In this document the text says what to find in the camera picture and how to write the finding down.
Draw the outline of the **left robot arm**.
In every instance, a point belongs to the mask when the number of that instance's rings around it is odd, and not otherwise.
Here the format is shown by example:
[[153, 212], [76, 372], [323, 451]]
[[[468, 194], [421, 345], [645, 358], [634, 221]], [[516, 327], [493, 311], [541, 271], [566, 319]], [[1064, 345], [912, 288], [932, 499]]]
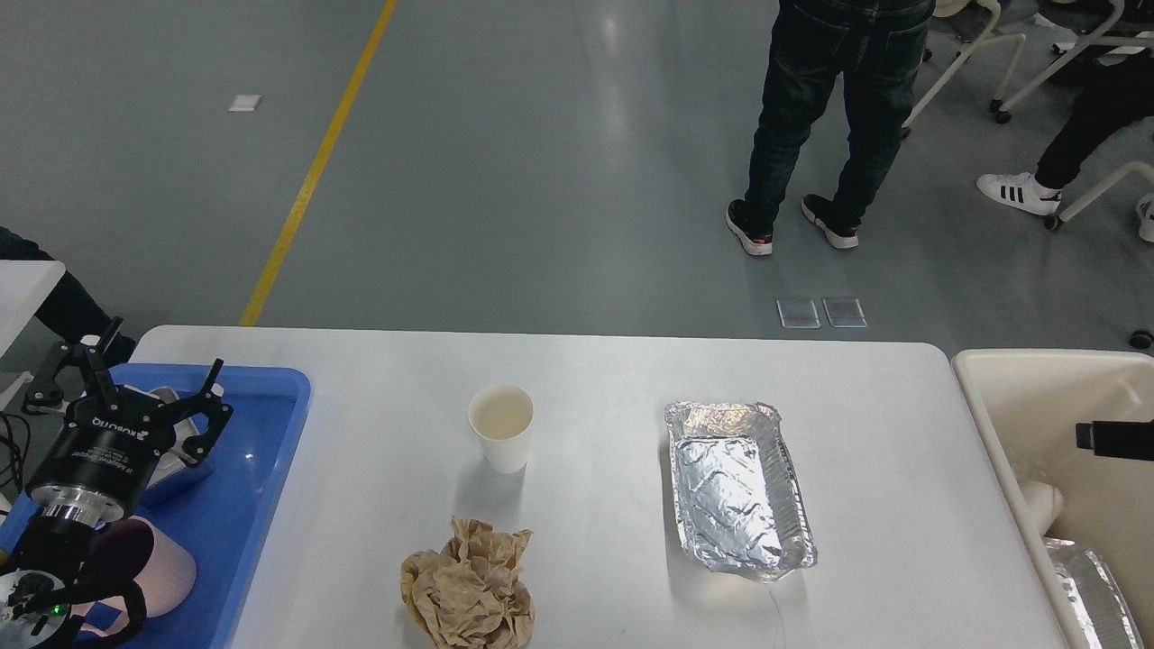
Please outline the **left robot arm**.
[[78, 607], [96, 600], [123, 600], [127, 621], [92, 648], [126, 644], [144, 628], [136, 580], [84, 575], [92, 547], [132, 516], [162, 458], [201, 465], [234, 415], [217, 383], [222, 359], [197, 393], [172, 402], [114, 383], [105, 356], [120, 328], [115, 318], [99, 335], [50, 348], [23, 398], [25, 415], [63, 420], [24, 486], [36, 512], [3, 566], [3, 641], [16, 648], [78, 648]]

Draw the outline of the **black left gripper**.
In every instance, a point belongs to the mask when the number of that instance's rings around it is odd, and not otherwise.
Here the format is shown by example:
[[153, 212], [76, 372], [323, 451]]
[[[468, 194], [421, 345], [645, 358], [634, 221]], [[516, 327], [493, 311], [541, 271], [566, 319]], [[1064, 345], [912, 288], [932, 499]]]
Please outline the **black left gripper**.
[[[166, 403], [158, 396], [120, 396], [105, 353], [123, 319], [92, 342], [59, 342], [50, 346], [33, 372], [22, 402], [24, 415], [59, 415], [60, 431], [42, 464], [25, 485], [27, 497], [42, 515], [106, 525], [127, 519], [143, 497], [162, 456], [180, 446], [178, 423], [194, 416], [207, 420], [198, 437], [183, 442], [186, 464], [195, 465], [213, 452], [234, 408], [223, 402], [217, 378], [225, 361], [217, 358], [197, 393]], [[84, 390], [67, 398], [58, 376], [78, 370]]]

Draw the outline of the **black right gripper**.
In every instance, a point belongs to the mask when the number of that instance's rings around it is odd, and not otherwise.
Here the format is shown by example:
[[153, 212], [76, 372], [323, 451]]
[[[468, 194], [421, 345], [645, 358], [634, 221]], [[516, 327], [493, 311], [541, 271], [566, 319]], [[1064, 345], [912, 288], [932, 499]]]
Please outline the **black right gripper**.
[[1153, 420], [1076, 424], [1076, 447], [1097, 456], [1153, 461]]

